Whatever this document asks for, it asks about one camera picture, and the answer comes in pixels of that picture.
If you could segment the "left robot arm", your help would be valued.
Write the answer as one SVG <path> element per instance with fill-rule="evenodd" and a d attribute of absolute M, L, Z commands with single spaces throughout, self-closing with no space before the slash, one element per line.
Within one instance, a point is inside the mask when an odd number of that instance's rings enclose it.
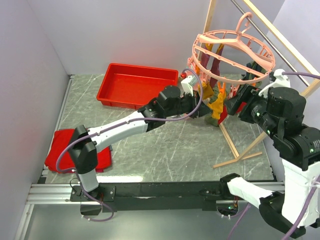
<path fill-rule="evenodd" d="M 154 130 L 165 122 L 179 121 L 186 115 L 198 118 L 212 110 L 202 101 L 200 93 L 181 93 L 177 86 L 166 86 L 157 97 L 127 117 L 98 127 L 78 126 L 71 137 L 67 152 L 88 201 L 102 198 L 96 176 L 98 153 L 133 135 Z"/>

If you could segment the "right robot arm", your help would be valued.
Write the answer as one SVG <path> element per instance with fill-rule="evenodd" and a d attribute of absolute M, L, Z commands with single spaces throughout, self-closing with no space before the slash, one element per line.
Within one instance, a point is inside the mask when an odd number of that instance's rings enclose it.
<path fill-rule="evenodd" d="M 257 124 L 272 140 L 284 167 L 284 192 L 266 190 L 232 173 L 221 178 L 219 193 L 239 197 L 259 210 L 263 220 L 297 239 L 307 227 L 318 228 L 320 213 L 320 131 L 303 124 L 306 99 L 290 87 L 266 92 L 245 85 L 225 102 L 229 115 Z"/>

